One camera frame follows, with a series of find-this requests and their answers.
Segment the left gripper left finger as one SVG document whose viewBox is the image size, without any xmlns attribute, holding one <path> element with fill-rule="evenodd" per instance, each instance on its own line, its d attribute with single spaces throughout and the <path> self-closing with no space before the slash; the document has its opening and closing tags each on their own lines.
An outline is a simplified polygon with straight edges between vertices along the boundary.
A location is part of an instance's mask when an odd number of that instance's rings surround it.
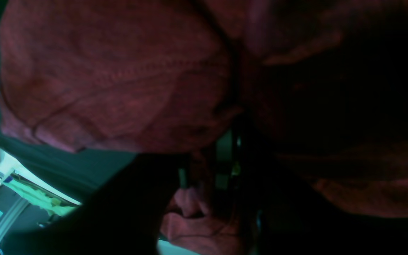
<svg viewBox="0 0 408 255">
<path fill-rule="evenodd" d="M 7 236 L 6 255 L 157 255 L 160 225 L 180 187 L 184 155 L 139 154 L 73 213 Z"/>
</svg>

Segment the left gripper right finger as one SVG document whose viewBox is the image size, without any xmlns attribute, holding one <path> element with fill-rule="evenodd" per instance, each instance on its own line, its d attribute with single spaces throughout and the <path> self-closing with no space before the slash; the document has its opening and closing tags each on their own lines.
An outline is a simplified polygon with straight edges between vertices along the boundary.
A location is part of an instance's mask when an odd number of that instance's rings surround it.
<svg viewBox="0 0 408 255">
<path fill-rule="evenodd" d="M 221 140 L 241 174 L 228 198 L 251 255 L 408 255 L 408 218 L 346 213 L 267 152 L 243 118 Z"/>
</svg>

